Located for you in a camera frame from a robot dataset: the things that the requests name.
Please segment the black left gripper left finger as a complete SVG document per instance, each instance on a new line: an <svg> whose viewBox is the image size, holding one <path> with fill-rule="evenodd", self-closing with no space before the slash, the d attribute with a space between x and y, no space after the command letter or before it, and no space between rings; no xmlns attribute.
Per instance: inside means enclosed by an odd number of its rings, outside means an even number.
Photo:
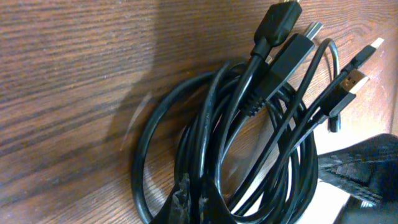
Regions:
<svg viewBox="0 0 398 224"><path fill-rule="evenodd" d="M192 189L190 177L185 173L150 224L236 224L211 179L202 178L199 191L191 192Z"/></svg>

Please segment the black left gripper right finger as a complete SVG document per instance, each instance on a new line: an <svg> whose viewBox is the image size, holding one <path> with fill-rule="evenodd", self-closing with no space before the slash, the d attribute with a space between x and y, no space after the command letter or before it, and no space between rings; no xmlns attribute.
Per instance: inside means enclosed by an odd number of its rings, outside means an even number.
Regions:
<svg viewBox="0 0 398 224"><path fill-rule="evenodd" d="M397 201L397 136L379 134L318 156L318 177L373 205Z"/></svg>

